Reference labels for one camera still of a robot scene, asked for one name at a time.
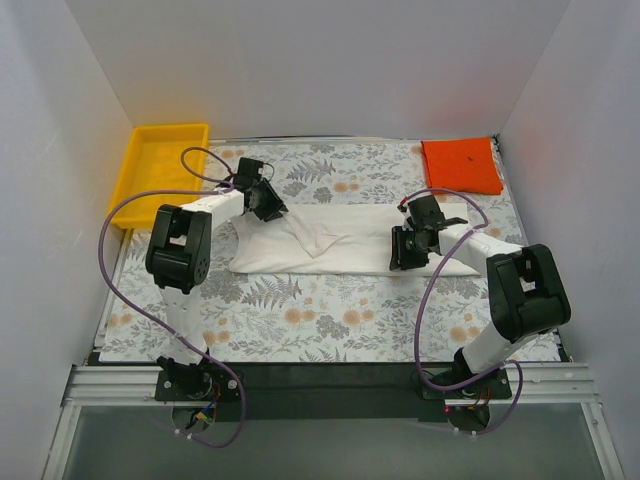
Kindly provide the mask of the white t-shirt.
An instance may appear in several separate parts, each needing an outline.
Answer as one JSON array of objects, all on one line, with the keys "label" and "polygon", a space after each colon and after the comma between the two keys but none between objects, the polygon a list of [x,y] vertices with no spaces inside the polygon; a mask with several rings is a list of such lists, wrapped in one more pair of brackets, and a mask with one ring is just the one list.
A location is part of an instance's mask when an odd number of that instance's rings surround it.
[{"label": "white t-shirt", "polygon": [[264,222],[234,218],[234,273],[389,276],[391,229],[405,216],[390,204],[291,205]]}]

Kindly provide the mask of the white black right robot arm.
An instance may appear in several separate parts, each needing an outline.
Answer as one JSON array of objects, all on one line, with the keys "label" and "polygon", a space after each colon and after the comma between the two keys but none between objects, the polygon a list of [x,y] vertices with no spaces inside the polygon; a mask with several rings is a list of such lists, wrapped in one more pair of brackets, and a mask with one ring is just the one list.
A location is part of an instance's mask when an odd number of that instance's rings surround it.
[{"label": "white black right robot arm", "polygon": [[441,260],[427,285],[434,288],[447,263],[457,260],[487,281],[491,321],[468,345],[459,349],[451,367],[432,378],[419,357],[418,377],[427,388],[457,391],[475,397],[489,384],[489,376],[534,337],[566,324],[571,307],[550,249],[542,244],[521,246],[498,240],[485,230],[486,216],[477,225],[446,215],[436,191],[425,189],[406,196],[398,209],[405,222],[391,231],[393,271],[424,267],[431,256]]}]

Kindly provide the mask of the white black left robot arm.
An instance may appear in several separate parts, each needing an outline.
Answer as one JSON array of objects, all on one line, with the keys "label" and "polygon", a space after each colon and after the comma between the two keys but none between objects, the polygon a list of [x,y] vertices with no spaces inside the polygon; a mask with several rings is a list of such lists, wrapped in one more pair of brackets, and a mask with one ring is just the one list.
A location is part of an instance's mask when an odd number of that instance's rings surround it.
[{"label": "white black left robot arm", "polygon": [[213,386],[201,354],[207,350],[200,319],[200,286],[208,276],[212,233],[247,213],[269,222],[287,211],[264,176],[266,162],[242,157],[215,192],[180,206],[159,207],[146,255],[146,270],[165,303],[172,339],[158,364],[170,384],[193,400]]}]

